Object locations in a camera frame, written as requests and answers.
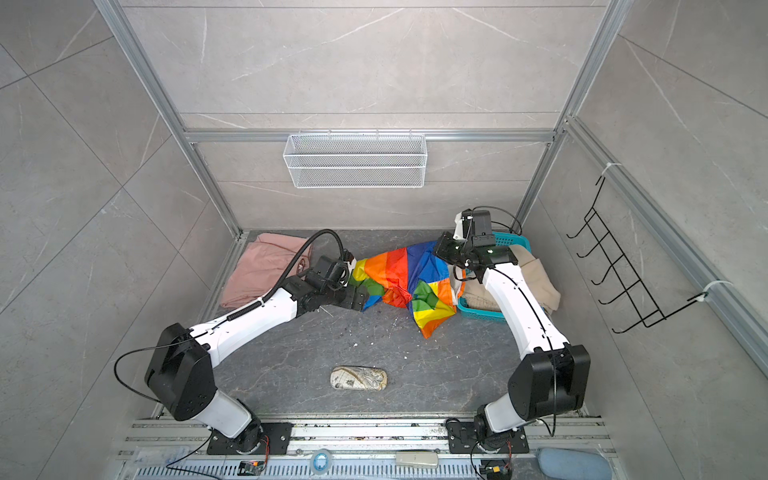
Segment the teal plastic basket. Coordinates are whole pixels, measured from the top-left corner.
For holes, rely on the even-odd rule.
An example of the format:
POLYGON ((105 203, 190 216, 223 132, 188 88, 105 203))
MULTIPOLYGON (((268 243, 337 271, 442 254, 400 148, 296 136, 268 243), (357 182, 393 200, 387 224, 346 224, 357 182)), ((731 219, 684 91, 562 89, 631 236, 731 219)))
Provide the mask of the teal plastic basket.
MULTIPOLYGON (((530 242, 525 237, 505 232, 495 232, 494 235, 496 244, 509 248, 523 265, 534 260, 530 242)), ((460 282, 456 278, 451 279, 456 307, 463 317, 495 323, 506 322, 493 296, 483 284, 470 279, 466 270, 456 268, 455 274, 459 279, 466 279, 466 282, 460 282)))

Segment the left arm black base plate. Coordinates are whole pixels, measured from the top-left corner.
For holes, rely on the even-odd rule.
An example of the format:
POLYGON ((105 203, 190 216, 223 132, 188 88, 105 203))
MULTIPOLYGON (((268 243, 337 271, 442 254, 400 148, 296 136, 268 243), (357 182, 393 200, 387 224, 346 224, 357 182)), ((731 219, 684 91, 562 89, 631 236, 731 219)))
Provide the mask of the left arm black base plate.
POLYGON ((293 424, 289 422, 260 423, 249 426, 238 436, 229 438, 218 430, 212 431, 208 455, 285 455, 291 439, 293 424))

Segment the rainbow striped shorts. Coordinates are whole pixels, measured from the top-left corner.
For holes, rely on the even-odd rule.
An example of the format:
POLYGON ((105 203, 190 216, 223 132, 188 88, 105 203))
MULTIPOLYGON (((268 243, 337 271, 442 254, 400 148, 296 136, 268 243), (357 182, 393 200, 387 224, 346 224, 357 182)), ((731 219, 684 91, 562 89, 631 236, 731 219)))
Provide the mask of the rainbow striped shorts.
POLYGON ((434 254, 435 246, 424 242, 358 261, 349 284, 367 292, 363 308, 383 302, 406 309, 430 338, 457 311, 450 268, 434 254))

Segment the beige shorts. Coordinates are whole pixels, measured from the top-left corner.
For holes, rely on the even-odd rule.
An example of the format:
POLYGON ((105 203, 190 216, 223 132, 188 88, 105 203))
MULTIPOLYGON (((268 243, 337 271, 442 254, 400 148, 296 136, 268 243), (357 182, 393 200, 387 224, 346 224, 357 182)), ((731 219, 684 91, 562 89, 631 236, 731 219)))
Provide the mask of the beige shorts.
MULTIPOLYGON (((550 315, 559 308, 561 294, 551 283, 543 264, 535 258, 524 246, 509 245, 521 268, 523 279, 544 311, 550 315)), ((469 280, 459 287, 457 280, 452 286, 461 291, 460 298, 467 307, 475 310, 500 312, 501 309, 492 295, 477 280, 469 280)))

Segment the pink shorts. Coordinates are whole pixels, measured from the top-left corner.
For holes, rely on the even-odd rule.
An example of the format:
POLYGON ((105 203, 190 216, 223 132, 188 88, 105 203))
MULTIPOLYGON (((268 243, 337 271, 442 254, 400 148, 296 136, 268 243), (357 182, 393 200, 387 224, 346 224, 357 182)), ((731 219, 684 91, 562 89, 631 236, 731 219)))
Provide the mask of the pink shorts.
POLYGON ((235 309, 266 294, 304 243, 304 238, 289 235, 258 235, 238 260, 219 305, 224 309, 235 309))

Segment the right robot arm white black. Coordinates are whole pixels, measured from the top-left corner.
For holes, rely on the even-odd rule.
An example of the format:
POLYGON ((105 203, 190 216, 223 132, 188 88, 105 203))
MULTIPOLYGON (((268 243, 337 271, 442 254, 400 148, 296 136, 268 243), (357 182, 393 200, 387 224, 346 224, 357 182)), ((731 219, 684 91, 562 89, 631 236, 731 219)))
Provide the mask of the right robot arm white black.
POLYGON ((580 409, 585 401, 591 358, 550 321, 527 286, 518 260, 506 246, 480 236, 475 245, 444 232, 435 255, 475 274, 497 303, 509 326, 520 363, 507 393, 482 406, 474 417, 479 442, 519 430, 546 416, 580 409))

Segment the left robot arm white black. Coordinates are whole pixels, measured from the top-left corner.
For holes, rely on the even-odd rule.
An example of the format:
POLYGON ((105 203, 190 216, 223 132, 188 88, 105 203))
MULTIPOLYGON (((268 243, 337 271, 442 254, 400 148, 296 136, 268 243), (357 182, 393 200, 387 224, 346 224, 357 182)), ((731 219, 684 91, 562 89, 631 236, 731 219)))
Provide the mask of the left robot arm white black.
POLYGON ((280 281, 270 296, 190 328, 167 327, 150 360, 146 385, 175 420, 206 425, 240 454, 255 451, 264 436, 261 422, 216 386, 214 369, 258 336, 322 306, 360 309, 348 285, 355 266, 349 252, 337 260, 323 256, 303 275, 280 281))

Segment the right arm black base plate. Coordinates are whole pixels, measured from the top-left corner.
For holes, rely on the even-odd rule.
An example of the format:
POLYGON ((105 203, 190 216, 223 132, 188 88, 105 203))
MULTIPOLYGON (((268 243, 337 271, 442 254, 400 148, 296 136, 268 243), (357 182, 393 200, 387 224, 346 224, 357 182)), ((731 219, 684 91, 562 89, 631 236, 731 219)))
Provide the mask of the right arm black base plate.
POLYGON ((522 429, 481 434, 473 422, 448 418, 444 422, 449 451, 454 454, 526 454, 530 447, 522 429))

